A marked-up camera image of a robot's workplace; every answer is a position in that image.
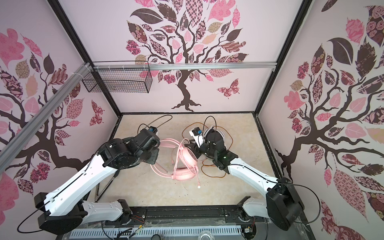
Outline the pink headphones with cable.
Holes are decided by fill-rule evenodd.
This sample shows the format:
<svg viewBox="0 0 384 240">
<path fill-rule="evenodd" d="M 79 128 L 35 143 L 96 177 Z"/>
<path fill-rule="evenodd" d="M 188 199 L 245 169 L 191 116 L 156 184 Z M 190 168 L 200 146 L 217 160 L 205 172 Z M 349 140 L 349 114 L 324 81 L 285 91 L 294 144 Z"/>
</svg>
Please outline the pink headphones with cable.
<svg viewBox="0 0 384 240">
<path fill-rule="evenodd" d="M 181 141 L 171 138 L 160 140 L 160 147 L 177 150 L 176 159 L 172 160 L 174 168 L 171 174 L 166 173 L 165 169 L 160 164 L 151 165 L 151 169 L 158 176 L 174 181 L 182 182 L 196 178 L 197 188 L 200 189 L 201 183 L 199 179 L 198 158 L 192 150 L 185 146 L 185 142 L 190 143 L 191 141 L 186 138 Z"/>
</svg>

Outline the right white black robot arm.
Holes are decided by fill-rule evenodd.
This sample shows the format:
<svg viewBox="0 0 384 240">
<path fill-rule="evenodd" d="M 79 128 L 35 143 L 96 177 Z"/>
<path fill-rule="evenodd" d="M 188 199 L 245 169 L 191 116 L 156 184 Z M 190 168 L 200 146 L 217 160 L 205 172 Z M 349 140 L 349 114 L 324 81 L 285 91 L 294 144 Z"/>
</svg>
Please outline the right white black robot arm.
<svg viewBox="0 0 384 240">
<path fill-rule="evenodd" d="M 214 128 L 189 131 L 193 138 L 190 149 L 196 157 L 204 155 L 221 171 L 237 177 L 257 190 L 264 198 L 246 198 L 240 208 L 248 217 L 270 219 L 278 228 L 287 231 L 305 209 L 295 186 L 287 178 L 269 176 L 244 162 L 227 149 L 225 137 Z"/>
</svg>

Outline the white black headphones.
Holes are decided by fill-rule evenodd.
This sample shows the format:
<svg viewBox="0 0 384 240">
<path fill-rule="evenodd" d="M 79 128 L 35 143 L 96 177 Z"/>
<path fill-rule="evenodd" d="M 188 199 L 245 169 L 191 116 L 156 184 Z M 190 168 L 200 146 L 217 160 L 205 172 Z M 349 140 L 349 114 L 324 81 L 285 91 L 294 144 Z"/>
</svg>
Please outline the white black headphones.
<svg viewBox="0 0 384 240">
<path fill-rule="evenodd" d="M 211 126 L 204 132 L 205 143 L 213 147 L 217 151 L 226 150 L 225 135 L 222 131 L 217 130 L 215 126 Z"/>
</svg>

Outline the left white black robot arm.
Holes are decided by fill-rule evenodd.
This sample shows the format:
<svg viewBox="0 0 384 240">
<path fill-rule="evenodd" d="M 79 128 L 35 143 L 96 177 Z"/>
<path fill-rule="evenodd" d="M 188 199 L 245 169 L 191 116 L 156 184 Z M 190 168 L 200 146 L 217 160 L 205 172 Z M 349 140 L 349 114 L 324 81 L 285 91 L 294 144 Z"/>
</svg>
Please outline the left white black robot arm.
<svg viewBox="0 0 384 240">
<path fill-rule="evenodd" d="M 83 198 L 118 171 L 134 168 L 140 163 L 154 164 L 159 146 L 160 138 L 155 127 L 142 129 L 134 137 L 112 139 L 101 145 L 90 162 L 67 182 L 50 193 L 35 196 L 35 206 L 43 212 L 38 218 L 39 228 L 63 235 L 87 223 L 129 223 L 133 213 L 126 200 L 95 203 Z"/>
</svg>

